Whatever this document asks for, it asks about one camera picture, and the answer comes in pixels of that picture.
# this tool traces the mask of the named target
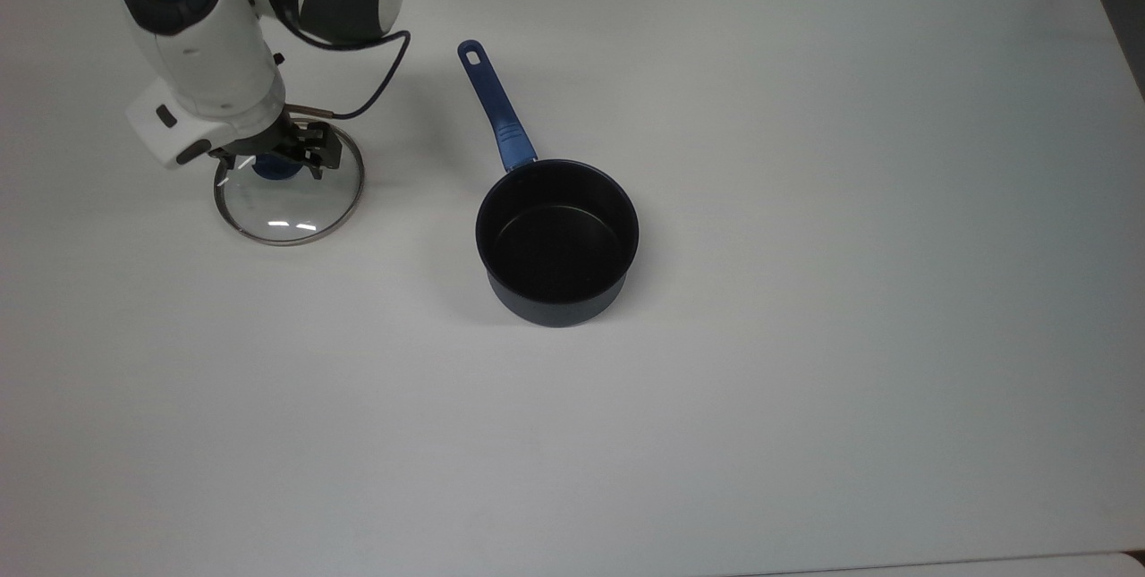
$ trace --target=pan handle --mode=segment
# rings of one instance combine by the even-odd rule
[[[465,72],[469,74],[469,82],[473,84],[474,92],[477,92],[485,116],[492,124],[506,173],[536,161],[537,150],[532,149],[532,142],[521,127],[516,112],[513,112],[513,104],[485,55],[485,48],[477,40],[465,40],[458,46],[457,55],[460,56]]]

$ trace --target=white table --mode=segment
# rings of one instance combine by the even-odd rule
[[[1123,554],[1055,556],[843,570],[824,577],[1143,577],[1145,567]]]
[[[1145,104],[1098,0],[406,0],[334,236],[160,169],[116,0],[0,0],[0,574],[685,577],[1145,546]],[[388,66],[267,24],[291,101]],[[626,187],[516,319],[482,40]]]

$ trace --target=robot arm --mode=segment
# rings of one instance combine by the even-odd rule
[[[308,44],[333,50],[374,47],[401,0],[123,0],[135,42],[159,74],[132,103],[128,120],[168,168],[208,153],[275,153],[337,168],[327,125],[299,129],[285,112],[285,88],[258,17],[273,15]]]

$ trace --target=saucepan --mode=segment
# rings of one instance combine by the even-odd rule
[[[608,174],[579,161],[537,160],[489,56],[457,48],[489,117],[505,176],[477,212],[477,252],[503,305],[539,325],[599,315],[621,293],[637,254],[637,211]]]

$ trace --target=metal rim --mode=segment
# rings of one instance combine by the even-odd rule
[[[301,120],[307,125],[315,124],[315,121],[323,121],[324,124],[325,121],[321,119],[314,119],[314,117],[294,117],[294,116],[292,116],[292,120]],[[230,227],[237,230],[238,235],[242,235],[247,239],[254,239],[254,242],[258,242],[259,244],[267,244],[267,246],[301,246],[302,244],[310,244],[311,242],[317,242],[318,239],[322,239],[327,235],[332,234],[332,231],[338,230],[338,228],[342,226],[342,223],[346,223],[346,221],[350,219],[350,215],[354,214],[354,211],[357,210],[358,201],[362,198],[362,190],[365,189],[365,164],[364,161],[362,161],[362,152],[357,148],[357,144],[356,142],[354,142],[353,137],[350,137],[349,134],[342,132],[342,129],[337,127],[335,125],[331,125],[330,127],[334,129],[335,136],[339,137],[340,141],[342,141],[342,144],[350,150],[350,153],[354,156],[354,160],[357,163],[358,166],[357,189],[354,191],[354,198],[353,200],[350,200],[350,205],[347,207],[345,213],[342,213],[342,215],[338,218],[338,221],[331,223],[323,230],[316,231],[316,234],[314,235],[299,239],[266,239],[259,237],[258,235],[250,234],[250,231],[244,230],[243,227],[240,227],[239,223],[235,221],[235,218],[232,218],[230,212],[227,211],[227,201],[223,198],[222,187],[219,185],[219,182],[222,181],[222,177],[227,176],[228,169],[227,165],[223,164],[223,161],[219,161],[219,166],[215,169],[215,176],[214,176],[214,200],[215,200],[215,207],[218,207],[219,214],[222,215],[222,219],[224,219],[227,223],[230,223]]]

